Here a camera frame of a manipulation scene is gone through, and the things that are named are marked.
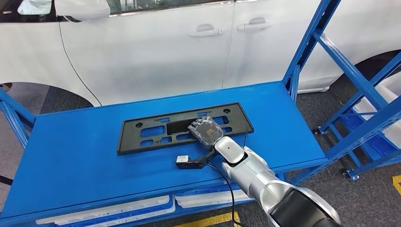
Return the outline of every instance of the yellow floor marking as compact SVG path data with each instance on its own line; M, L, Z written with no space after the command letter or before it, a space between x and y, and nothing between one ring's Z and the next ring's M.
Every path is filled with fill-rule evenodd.
M234 219L237 222L240 222L237 212L234 212ZM175 227L207 227L207 226L217 225L217 224L221 224L221 223L228 222L228 221L231 221L231 212L227 213L227 214L217 215L217 216L210 217L210 218L205 218L205 219L198 220L198 221L193 221L193 222L182 224L182 225L175 226Z
M401 195L401 175L398 176L393 176L392 177L392 183L395 187L395 189L397 189L398 193Z

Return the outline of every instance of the car body panel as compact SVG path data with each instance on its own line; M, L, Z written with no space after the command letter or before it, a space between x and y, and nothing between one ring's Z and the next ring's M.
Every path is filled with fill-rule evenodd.
M226 68L233 6L61 22L61 32L72 65L102 104L213 90Z
M282 79L319 2L237 2L223 87ZM353 64L357 64L377 54L401 49L401 34L398 32L401 14L397 13L400 9L400 1L343 0L325 33ZM255 18L265 19L266 28L238 29ZM301 71L298 91L327 90L341 74L342 70L317 44Z
M97 99L108 105L280 80L318 4L222 1L79 23L56 17L52 8L46 18L60 22L0 23L0 84L60 87L98 106ZM357 64L401 49L400 9L396 0L343 0L325 33ZM243 30L261 19L264 28ZM208 29L218 35L202 36ZM341 74L317 44L298 91L326 91Z
M0 34L0 84L45 84L99 105L68 61L59 23L0 23Z

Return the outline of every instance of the white container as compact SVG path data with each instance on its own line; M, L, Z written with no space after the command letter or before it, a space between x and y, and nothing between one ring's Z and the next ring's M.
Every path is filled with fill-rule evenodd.
M80 222L80 221L86 221L86 220L106 217L106 216L110 216L110 215L114 215L114 214L124 213L127 211L155 207L155 206L169 203L170 199L173 200L174 197L165 195L165 196L155 197L155 198L151 198L151 199L128 202L128 203L123 203L123 204L118 204L118 205L113 205L113 206L108 206L108 207L102 207L102 208L85 210L85 211L80 211L80 212L76 212L76 213L65 214L65 215L60 215L60 216L55 216L55 217L50 217L50 218L44 218L44 219L36 220L36 223L38 225L47 224L47 223L55 223L56 225L61 226L61 225L76 223L76 222ZM141 214L138 216L129 217L128 219L134 218L134 220L139 220L139 219L143 219L143 218L149 218L149 217L153 217L152 215L154 215L154 216L160 215L160 214L157 214L158 212L159 213L162 212L161 214L165 214L165 212L163 212L163 210L159 210L159 211L155 211L155 212L151 212L151 213L147 213L147 214ZM120 219L114 220L114 221L109 221L109 222L110 223L111 222L120 222Z
M241 189L233 190L233 193L234 200L236 202L253 200L249 198ZM177 200L178 205L180 205L182 208L210 206L232 202L230 191L185 196L176 195L175 200Z
M175 211L175 202L173 202L173 206L171 208L168 208L165 210L158 210L158 211L154 211L154 212L150 212L150 213L146 213L146 214L131 216L128 218L121 218L121 219L116 219L116 220L112 220L112 221L102 222L102 223L90 225L87 227L116 226L116 225L120 225L120 224L124 224L124 223L129 223L132 221L145 219L145 218L152 218L152 217L156 217L156 216L160 216L160 215L164 215L164 214L173 213L174 211Z
M401 96L401 72L384 79L375 88L388 103L394 101L394 99ZM365 97L363 97L356 105L354 105L353 109L357 113L376 111L376 108L374 108ZM363 115L362 117L365 120L369 120L372 115ZM395 146L401 148L401 120L383 130L383 134Z

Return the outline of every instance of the gray carpet floor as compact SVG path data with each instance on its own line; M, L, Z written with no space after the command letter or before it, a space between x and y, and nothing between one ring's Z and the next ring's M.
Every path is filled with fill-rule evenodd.
M357 67L367 78L371 78L394 54L395 52L392 52L379 56L373 59L374 64L365 61ZM316 128L335 113L355 91L355 87L343 76L331 86L328 92L299 95L297 106L309 127ZM50 113L91 106L85 99L53 87L48 89L46 86L23 84L14 86L10 94L34 113L39 111L40 113ZM2 157L0 174L12 178L19 163L22 148L2 116L0 116L0 131L0 157ZM318 135L316 139L325 151L335 143L334 137L330 134ZM362 159L366 158L360 150L356 150L356 153ZM338 211L343 225L346 227L401 226L401 195L392 184L392 176L401 175L401 164L385 166L364 173L357 182L346 179L340 174L342 168L352 166L350 160L344 157L302 183L302 186L314 190L326 199ZM8 189L8 186L0 184L1 206ZM267 219L255 202L237 205L235 210L238 212L241 222L247 226L267 226ZM224 208L144 226L174 226L228 212L230 212L230 208ZM232 226L232 224L223 223L216 226Z

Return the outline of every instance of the blue table surface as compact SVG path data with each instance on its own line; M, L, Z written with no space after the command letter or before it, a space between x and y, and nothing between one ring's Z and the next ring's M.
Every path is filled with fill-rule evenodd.
M45 114L36 120L1 218L58 215L220 183L209 167L175 166L178 155L206 155L199 143L124 156L116 150L124 120L234 102L241 103L254 126L246 145L273 170L326 161L281 82ZM244 141L243 135L233 138ZM212 163L221 167L219 158Z

